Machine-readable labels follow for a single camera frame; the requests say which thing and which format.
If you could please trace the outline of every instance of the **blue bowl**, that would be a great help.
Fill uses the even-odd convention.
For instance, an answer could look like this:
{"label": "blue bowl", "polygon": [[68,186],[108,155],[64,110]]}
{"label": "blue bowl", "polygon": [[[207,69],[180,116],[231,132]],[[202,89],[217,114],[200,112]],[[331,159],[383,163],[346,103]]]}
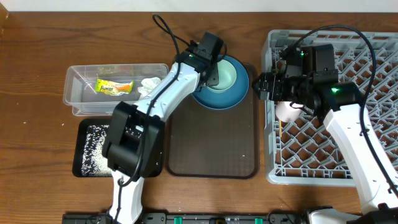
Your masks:
{"label": "blue bowl", "polygon": [[246,96],[249,90],[248,72],[236,59],[226,56],[224,60],[229,61],[236,69],[236,81],[231,88],[223,93],[214,93],[207,87],[193,92],[193,98],[204,107],[214,110],[225,110],[236,106]]}

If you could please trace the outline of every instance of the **wooden surface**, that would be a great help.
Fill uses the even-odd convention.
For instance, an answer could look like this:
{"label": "wooden surface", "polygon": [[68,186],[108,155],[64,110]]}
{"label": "wooden surface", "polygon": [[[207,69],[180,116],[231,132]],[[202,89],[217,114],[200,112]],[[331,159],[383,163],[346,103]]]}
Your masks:
{"label": "wooden surface", "polygon": [[2,27],[8,16],[7,9],[0,3],[0,39],[2,34]]}
{"label": "wooden surface", "polygon": [[[346,24],[363,31],[398,32],[397,14],[165,13],[184,39],[205,30],[228,44],[228,53],[261,69],[260,52],[272,29]],[[167,63],[175,49],[150,13],[13,12],[0,41],[0,222],[60,223],[65,212],[98,212],[111,205],[111,179],[72,176],[82,118],[62,101],[71,65]],[[259,114],[264,114],[260,104]],[[259,117],[260,132],[264,117]],[[332,205],[360,212],[353,188],[272,185],[261,169],[250,180],[173,177],[147,179],[146,208],[169,212],[267,213]]]}

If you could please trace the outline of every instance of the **green indicator light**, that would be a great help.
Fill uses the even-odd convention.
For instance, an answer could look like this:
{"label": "green indicator light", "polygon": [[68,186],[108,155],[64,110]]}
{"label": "green indicator light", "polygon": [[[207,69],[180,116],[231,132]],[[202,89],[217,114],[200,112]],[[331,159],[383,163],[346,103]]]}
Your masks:
{"label": "green indicator light", "polygon": [[339,89],[337,89],[337,88],[332,88],[331,91],[332,91],[333,93],[337,93],[337,91],[339,91]]}

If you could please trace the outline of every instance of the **green clip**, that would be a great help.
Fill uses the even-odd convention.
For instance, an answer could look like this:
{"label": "green clip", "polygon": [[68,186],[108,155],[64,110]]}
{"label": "green clip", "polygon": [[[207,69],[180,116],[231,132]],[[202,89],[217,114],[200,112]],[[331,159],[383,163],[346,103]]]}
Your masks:
{"label": "green clip", "polygon": [[255,218],[254,224],[262,224],[262,218]]}
{"label": "green clip", "polygon": [[174,224],[182,224],[182,217],[174,217]]}

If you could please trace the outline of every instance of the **transparent plastic bin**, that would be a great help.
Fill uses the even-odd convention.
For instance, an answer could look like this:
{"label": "transparent plastic bin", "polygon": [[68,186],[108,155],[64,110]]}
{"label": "transparent plastic bin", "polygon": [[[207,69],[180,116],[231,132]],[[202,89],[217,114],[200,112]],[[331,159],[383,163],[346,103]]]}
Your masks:
{"label": "transparent plastic bin", "polygon": [[[134,103],[140,97],[138,87],[145,78],[164,79],[169,72],[166,64],[75,65],[68,68],[63,102],[72,106],[75,116],[110,116],[120,102]],[[95,92],[97,79],[134,85],[129,94],[110,96]]]}
{"label": "transparent plastic bin", "polygon": [[[261,52],[263,72],[280,63],[279,51],[309,30],[272,30]],[[398,170],[398,33],[363,32],[376,54],[376,77],[366,106],[373,129]],[[355,82],[363,94],[369,85],[371,56],[360,36],[346,31],[318,31],[299,46],[332,44],[339,82]],[[273,184],[354,187],[351,172],[336,142],[317,118],[300,114],[280,125],[275,104],[266,100],[264,128],[266,175]]]}

